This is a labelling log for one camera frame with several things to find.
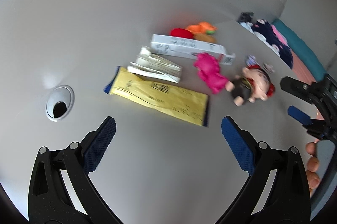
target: red oval object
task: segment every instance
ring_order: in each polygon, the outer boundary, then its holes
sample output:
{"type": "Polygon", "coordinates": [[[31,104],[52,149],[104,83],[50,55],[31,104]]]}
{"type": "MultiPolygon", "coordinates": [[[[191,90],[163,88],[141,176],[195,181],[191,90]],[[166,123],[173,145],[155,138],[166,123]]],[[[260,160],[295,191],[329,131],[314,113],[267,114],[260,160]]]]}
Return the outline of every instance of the red oval object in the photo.
{"type": "Polygon", "coordinates": [[[183,29],[183,28],[175,28],[175,29],[171,30],[170,36],[186,38],[186,39],[193,39],[194,38],[194,36],[191,32],[189,32],[188,30],[183,29]]]}

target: silver screw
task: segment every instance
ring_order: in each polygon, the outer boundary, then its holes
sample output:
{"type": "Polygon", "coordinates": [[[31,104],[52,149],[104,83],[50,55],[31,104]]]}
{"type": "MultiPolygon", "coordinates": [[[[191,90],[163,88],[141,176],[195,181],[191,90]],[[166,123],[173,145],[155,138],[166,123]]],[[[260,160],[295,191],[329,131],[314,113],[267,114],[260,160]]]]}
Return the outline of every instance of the silver screw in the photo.
{"type": "Polygon", "coordinates": [[[290,151],[292,151],[294,154],[297,154],[298,153],[298,150],[296,147],[291,147],[290,148],[290,151]]]}
{"type": "Polygon", "coordinates": [[[69,145],[70,149],[73,149],[73,150],[76,149],[78,146],[79,146],[79,144],[76,143],[76,142],[73,142],[69,145]]]}
{"type": "Polygon", "coordinates": [[[40,150],[39,150],[39,153],[40,154],[43,154],[47,151],[47,148],[46,147],[41,147],[40,150]]]}
{"type": "Polygon", "coordinates": [[[266,143],[264,143],[264,142],[260,142],[260,143],[258,144],[258,146],[259,146],[261,149],[267,149],[267,147],[268,147],[268,145],[267,145],[266,143]]]}

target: white rectangular box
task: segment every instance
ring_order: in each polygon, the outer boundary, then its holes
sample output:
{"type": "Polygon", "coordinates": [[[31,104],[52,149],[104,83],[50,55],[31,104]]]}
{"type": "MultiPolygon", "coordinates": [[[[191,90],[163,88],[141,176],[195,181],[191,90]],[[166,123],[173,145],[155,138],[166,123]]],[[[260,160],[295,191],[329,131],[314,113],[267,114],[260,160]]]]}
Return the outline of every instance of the white rectangular box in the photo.
{"type": "Polygon", "coordinates": [[[197,54],[207,52],[218,59],[220,64],[226,65],[233,64],[235,59],[235,54],[228,54],[222,45],[157,34],[152,35],[151,52],[189,59],[196,59],[197,54]]]}

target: round table hole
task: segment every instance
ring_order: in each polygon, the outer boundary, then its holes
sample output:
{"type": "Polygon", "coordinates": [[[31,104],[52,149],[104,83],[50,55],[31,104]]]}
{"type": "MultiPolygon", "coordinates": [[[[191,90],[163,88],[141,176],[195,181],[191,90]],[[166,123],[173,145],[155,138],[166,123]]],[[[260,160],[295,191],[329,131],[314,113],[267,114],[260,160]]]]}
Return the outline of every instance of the round table hole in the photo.
{"type": "Polygon", "coordinates": [[[63,101],[59,101],[53,109],[54,118],[59,118],[67,112],[67,105],[63,101]]]}

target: blue gripper pad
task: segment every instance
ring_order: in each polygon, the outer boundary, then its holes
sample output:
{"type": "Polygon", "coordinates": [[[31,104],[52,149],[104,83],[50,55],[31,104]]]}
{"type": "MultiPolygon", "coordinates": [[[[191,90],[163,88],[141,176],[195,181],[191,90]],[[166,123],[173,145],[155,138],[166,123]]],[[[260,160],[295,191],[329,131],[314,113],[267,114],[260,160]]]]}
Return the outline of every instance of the blue gripper pad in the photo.
{"type": "Polygon", "coordinates": [[[241,169],[252,175],[255,170],[254,154],[228,117],[222,119],[221,131],[241,169]]]}
{"type": "Polygon", "coordinates": [[[293,117],[295,120],[300,122],[303,125],[310,125],[312,124],[311,118],[295,106],[289,106],[288,108],[288,115],[293,117]]]}
{"type": "Polygon", "coordinates": [[[113,118],[110,118],[97,133],[83,155],[83,170],[85,174],[96,170],[115,133],[116,122],[113,118]]]}

